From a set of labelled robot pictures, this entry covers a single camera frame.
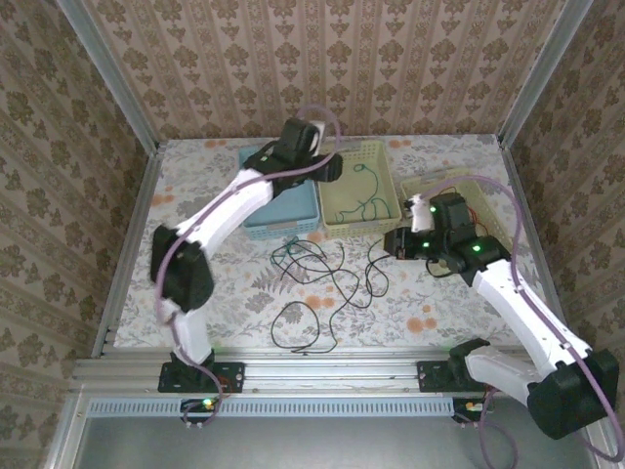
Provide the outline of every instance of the patterned wallpaper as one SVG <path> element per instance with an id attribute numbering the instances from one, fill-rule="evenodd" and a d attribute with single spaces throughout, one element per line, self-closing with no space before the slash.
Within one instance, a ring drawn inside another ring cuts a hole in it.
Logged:
<path id="1" fill-rule="evenodd" d="M 86 0 L 160 140 L 495 133 L 564 0 Z"/>
<path id="2" fill-rule="evenodd" d="M 53 1 L 0 1 L 0 467 L 38 465 L 146 156 Z"/>
<path id="3" fill-rule="evenodd" d="M 512 150 L 568 320 L 625 369 L 625 1 L 595 1 Z"/>

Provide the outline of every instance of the small white object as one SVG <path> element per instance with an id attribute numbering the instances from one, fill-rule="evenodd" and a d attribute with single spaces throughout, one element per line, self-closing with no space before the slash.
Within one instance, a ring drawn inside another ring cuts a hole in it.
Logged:
<path id="1" fill-rule="evenodd" d="M 434 228 L 434 217 L 430 211 L 430 202 L 421 198 L 421 194 L 417 193 L 410 199 L 412 206 L 410 213 L 412 214 L 413 233 L 419 233 Z"/>
<path id="2" fill-rule="evenodd" d="M 317 156 L 319 154 L 319 149 L 321 148 L 321 143 L 323 142 L 323 132 L 325 132 L 325 122 L 321 120 L 312 120 L 311 124 L 314 125 L 318 130 L 319 134 L 314 137 L 312 140 L 311 149 L 314 149 L 312 156 Z"/>

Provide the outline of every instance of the green wire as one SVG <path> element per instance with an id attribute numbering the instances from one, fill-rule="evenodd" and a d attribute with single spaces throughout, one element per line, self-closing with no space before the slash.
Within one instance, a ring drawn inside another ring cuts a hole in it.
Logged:
<path id="1" fill-rule="evenodd" d="M 293 236 L 293 238 L 288 241 L 286 244 L 284 244 L 282 247 L 280 247 L 280 249 L 284 249 L 284 251 L 281 254 L 277 254 L 276 256 L 271 255 L 271 264 L 281 264 L 284 259 L 286 259 L 286 255 L 293 255 L 293 252 L 291 252 L 291 247 L 293 247 L 294 245 L 296 245 L 298 242 L 300 242 L 300 239 L 296 236 Z M 277 262 L 274 257 L 279 256 L 280 262 Z"/>
<path id="2" fill-rule="evenodd" d="M 389 204 L 383 198 L 376 197 L 376 195 L 378 194 L 378 190 L 380 189 L 380 181 L 378 180 L 378 175 L 375 174 L 375 171 L 367 168 L 363 163 L 354 165 L 355 173 L 359 173 L 361 171 L 368 171 L 373 175 L 373 177 L 375 178 L 375 191 L 366 201 L 361 202 L 360 200 L 357 200 L 356 202 L 358 202 L 358 207 L 354 210 L 341 210 L 339 213 L 335 214 L 337 223 L 344 223 L 346 214 L 350 215 L 357 212 L 358 210 L 360 211 L 360 218 L 362 218 L 363 222 L 376 220 L 378 218 L 378 207 L 375 204 L 376 201 L 382 202 L 382 204 L 387 209 L 388 218 L 391 218 L 391 208 L 389 207 Z M 367 220 L 365 217 L 368 204 L 371 204 L 371 206 L 373 207 L 373 218 L 371 218 L 370 220 Z"/>

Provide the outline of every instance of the white robotic arm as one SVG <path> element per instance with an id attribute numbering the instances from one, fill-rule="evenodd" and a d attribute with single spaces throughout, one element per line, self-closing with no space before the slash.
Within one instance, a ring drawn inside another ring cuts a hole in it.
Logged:
<path id="1" fill-rule="evenodd" d="M 518 272 L 516 285 L 510 253 L 495 237 L 476 234 L 462 195 L 441 193 L 429 202 L 415 195 L 405 206 L 412 212 L 412 227 L 386 234 L 385 250 L 398 259 L 444 261 L 495 308 L 532 361 L 513 359 L 488 342 L 474 339 L 450 351 L 450 382 L 467 387 L 485 383 L 503 391 L 526 405 L 541 430 L 555 439 L 604 417 L 604 408 L 571 351 L 588 365 L 612 406 L 618 381 L 614 356 L 608 351 L 593 352 Z"/>
<path id="2" fill-rule="evenodd" d="M 209 261 L 214 252 L 247 217 L 281 192 L 303 183 L 307 178 L 324 182 L 338 179 L 342 158 L 336 155 L 321 171 L 306 176 L 260 180 L 243 186 L 266 174 L 314 164 L 324 128 L 323 122 L 289 119 L 280 139 L 252 155 L 222 193 L 174 230 L 164 226 L 156 229 L 150 267 L 153 281 L 156 281 L 159 266 L 172 243 L 192 229 L 167 266 L 161 306 L 177 337 L 174 352 L 186 364 L 192 364 L 189 361 L 203 363 L 212 353 L 206 318 L 199 308 L 213 292 Z"/>
<path id="3" fill-rule="evenodd" d="M 242 169 L 238 172 L 229 186 L 204 208 L 183 221 L 176 227 L 176 233 L 182 235 L 195 221 L 205 213 L 220 197 L 242 183 L 261 176 L 254 169 Z M 235 195 L 229 197 L 199 224 L 187 237 L 187 242 L 197 242 L 207 260 L 211 258 L 224 240 L 256 210 L 267 205 L 273 199 L 273 186 L 271 182 L 260 181 L 241 189 Z M 174 314 L 172 327 L 180 338 L 176 345 L 175 353 L 183 362 L 189 357 L 195 363 L 204 362 L 211 354 L 213 348 L 206 332 L 206 317 L 199 309 L 188 311 L 186 314 L 176 314 L 179 307 L 171 300 L 164 301 L 164 308 L 168 313 Z"/>

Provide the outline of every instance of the aluminum frame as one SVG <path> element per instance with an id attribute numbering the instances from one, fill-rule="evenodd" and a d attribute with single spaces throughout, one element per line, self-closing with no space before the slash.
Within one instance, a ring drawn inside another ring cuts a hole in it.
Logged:
<path id="1" fill-rule="evenodd" d="M 185 416 L 187 399 L 92 398 L 88 418 L 178 417 Z M 219 408 L 221 418 L 233 417 L 452 417 L 453 398 L 256 398 L 237 396 Z M 187 416 L 205 413 L 191 409 Z"/>
<path id="2" fill-rule="evenodd" d="M 158 182 L 160 167 L 166 150 L 167 145 L 161 145 L 155 157 L 147 161 L 146 171 L 144 172 L 141 186 L 139 187 L 139 193 L 137 194 L 135 208 L 133 209 L 124 244 L 119 254 L 117 269 L 115 269 L 106 303 L 104 304 L 98 334 L 96 335 L 94 347 L 91 352 L 92 358 L 99 357 L 102 353 L 106 337 L 108 335 L 108 340 L 110 340 L 110 329 L 112 327 L 116 328 L 124 308 L 124 302 L 126 301 L 128 287 L 130 286 L 130 280 L 133 274 L 132 269 L 128 269 L 127 266 L 134 266 L 137 261 L 139 245 L 141 244 L 141 239 L 144 234 L 144 226 L 146 225 L 150 202 L 154 195 L 154 189 Z"/>
<path id="3" fill-rule="evenodd" d="M 521 205 L 521 221 L 525 229 L 531 255 L 534 259 L 534 263 L 536 264 L 536 271 L 540 278 L 540 283 L 545 292 L 545 300 L 558 319 L 566 322 L 563 307 L 560 304 L 560 299 L 558 297 L 558 291 L 556 290 L 554 279 L 551 277 L 551 272 L 549 271 L 549 266 L 547 265 L 545 252 L 540 245 L 538 230 L 536 230 L 536 225 L 534 225 L 534 220 L 530 215 L 531 212 L 529 211 L 529 204 L 527 203 L 527 197 L 525 197 L 525 192 L 521 184 L 521 178 L 517 172 L 517 167 L 512 159 L 510 149 L 500 146 L 500 150 L 504 160 L 504 165 L 506 166 L 506 171 L 508 172 L 508 177 L 510 178 L 510 186 L 512 187 L 513 194 Z"/>
<path id="4" fill-rule="evenodd" d="M 503 348 L 523 359 L 522 348 Z M 205 394 L 160 394 L 160 366 L 169 361 L 170 349 L 105 350 L 99 359 L 76 363 L 68 398 L 52 441 L 45 469 L 69 469 L 77 460 L 92 399 L 127 398 L 168 400 L 205 398 Z M 224 349 L 220 360 L 246 363 L 246 387 L 230 399 L 276 399 L 288 402 L 301 398 L 432 398 L 479 397 L 481 393 L 422 393 L 415 363 L 445 360 L 446 349 L 371 348 L 348 349 L 326 357 L 293 357 L 266 349 L 241 352 Z"/>
<path id="5" fill-rule="evenodd" d="M 512 146 L 592 4 L 593 0 L 569 0 L 564 4 L 554 28 L 497 133 L 504 147 Z"/>
<path id="6" fill-rule="evenodd" d="M 96 22 L 91 18 L 83 2 L 59 0 L 59 6 L 73 27 L 78 39 L 85 46 L 87 54 L 100 72 L 106 87 L 128 119 L 135 136 L 150 156 L 156 153 L 158 145 L 156 134 L 146 118 L 121 69 L 117 66 L 112 53 L 108 50 L 104 38 L 98 31 Z"/>

